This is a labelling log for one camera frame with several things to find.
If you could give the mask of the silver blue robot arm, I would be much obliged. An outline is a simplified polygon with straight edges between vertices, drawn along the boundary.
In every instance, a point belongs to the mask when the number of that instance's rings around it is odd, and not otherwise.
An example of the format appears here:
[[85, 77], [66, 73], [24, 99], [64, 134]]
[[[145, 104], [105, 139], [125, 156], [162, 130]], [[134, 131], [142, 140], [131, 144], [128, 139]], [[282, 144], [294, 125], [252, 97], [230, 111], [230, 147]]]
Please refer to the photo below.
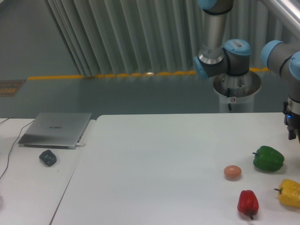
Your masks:
[[[194, 57], [194, 68], [201, 78], [215, 77], [214, 89], [227, 98], [242, 98], [261, 86], [257, 74], [249, 71], [250, 45], [241, 39], [222, 44], [227, 13], [232, 0], [200, 0], [205, 13], [202, 49]], [[288, 100], [283, 103], [284, 124], [290, 140], [300, 137], [300, 43], [272, 40], [261, 51], [264, 66], [288, 82]]]

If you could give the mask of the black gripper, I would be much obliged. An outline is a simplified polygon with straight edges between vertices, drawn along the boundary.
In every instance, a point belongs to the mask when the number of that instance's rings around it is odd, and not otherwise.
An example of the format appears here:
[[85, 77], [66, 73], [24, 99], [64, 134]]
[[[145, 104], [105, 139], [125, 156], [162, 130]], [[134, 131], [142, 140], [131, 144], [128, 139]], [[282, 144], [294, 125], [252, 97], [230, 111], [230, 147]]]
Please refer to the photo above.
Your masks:
[[288, 127], [288, 139], [296, 138], [300, 132], [300, 104], [292, 99], [283, 102], [284, 124]]

